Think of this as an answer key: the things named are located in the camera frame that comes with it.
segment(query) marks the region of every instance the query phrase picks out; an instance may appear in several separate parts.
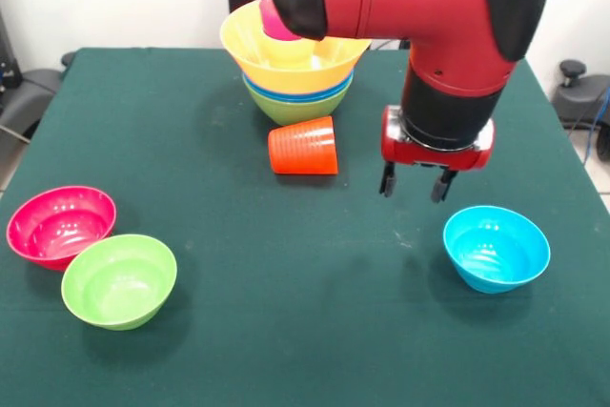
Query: blue bowl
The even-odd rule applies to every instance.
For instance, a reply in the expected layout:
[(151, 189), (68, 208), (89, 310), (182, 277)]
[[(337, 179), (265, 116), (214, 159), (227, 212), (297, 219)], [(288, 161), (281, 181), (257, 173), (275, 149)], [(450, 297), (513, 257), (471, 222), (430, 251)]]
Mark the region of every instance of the blue bowl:
[(489, 295), (529, 283), (551, 260), (549, 243), (539, 227), (500, 207), (457, 212), (447, 221), (443, 240), (464, 281)]
[(273, 92), (265, 90), (260, 86), (257, 86), (249, 77), (244, 73), (244, 83), (250, 87), (253, 91), (258, 92), (260, 95), (267, 97), (269, 99), (277, 100), (280, 102), (289, 102), (289, 103), (297, 103), (297, 102), (318, 102), (320, 100), (328, 99), (329, 97), (333, 97), (340, 92), (342, 92), (345, 88), (347, 88), (352, 80), (354, 79), (354, 71), (351, 71), (348, 77), (340, 82), (338, 85), (329, 88), (328, 90), (320, 91), (320, 92), (309, 92), (306, 94), (287, 94), (282, 92)]

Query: red robot arm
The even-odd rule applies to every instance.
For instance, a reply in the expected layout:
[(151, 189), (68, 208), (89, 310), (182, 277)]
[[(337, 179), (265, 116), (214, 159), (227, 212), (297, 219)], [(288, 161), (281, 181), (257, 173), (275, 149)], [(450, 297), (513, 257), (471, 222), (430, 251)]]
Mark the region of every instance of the red robot arm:
[(286, 26), (302, 36), (411, 41), (400, 106), (384, 113), (381, 191), (391, 193), (395, 163), (438, 165), (445, 170), (433, 191), (439, 201), (457, 171), (487, 163), (492, 112), (531, 43), (545, 0), (274, 3)]

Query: light green bowl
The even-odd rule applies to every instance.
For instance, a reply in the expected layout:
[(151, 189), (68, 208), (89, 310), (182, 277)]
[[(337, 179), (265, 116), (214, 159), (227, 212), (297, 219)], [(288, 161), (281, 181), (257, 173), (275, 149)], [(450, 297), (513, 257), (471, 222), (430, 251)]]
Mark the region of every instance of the light green bowl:
[(331, 114), (341, 103), (343, 97), (345, 97), (345, 94), (352, 85), (350, 82), (343, 91), (338, 92), (336, 95), (327, 99), (316, 102), (280, 102), (256, 92), (248, 84), (245, 77), (244, 84), (246, 85), (246, 88), (248, 88), (256, 105), (280, 126), (301, 123), (303, 121), (309, 121)]
[(64, 303), (76, 317), (100, 328), (142, 326), (172, 291), (177, 266), (172, 250), (146, 235), (109, 237), (70, 264), (61, 282)]

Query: plastic cup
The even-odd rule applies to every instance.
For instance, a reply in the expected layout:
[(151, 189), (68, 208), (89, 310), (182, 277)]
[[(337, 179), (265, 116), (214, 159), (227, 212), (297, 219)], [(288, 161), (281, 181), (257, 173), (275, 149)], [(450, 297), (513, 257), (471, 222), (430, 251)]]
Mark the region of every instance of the plastic cup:
[(271, 131), (269, 158), (275, 173), (336, 175), (333, 118), (325, 116)]

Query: pink bowl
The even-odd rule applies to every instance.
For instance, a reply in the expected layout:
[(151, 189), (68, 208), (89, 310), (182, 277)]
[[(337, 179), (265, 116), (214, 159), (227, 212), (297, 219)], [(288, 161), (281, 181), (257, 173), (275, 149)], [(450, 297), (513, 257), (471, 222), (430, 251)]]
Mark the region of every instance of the pink bowl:
[(66, 186), (41, 193), (12, 216), (10, 247), (20, 256), (55, 271), (64, 271), (92, 243), (110, 235), (116, 206), (96, 188)]

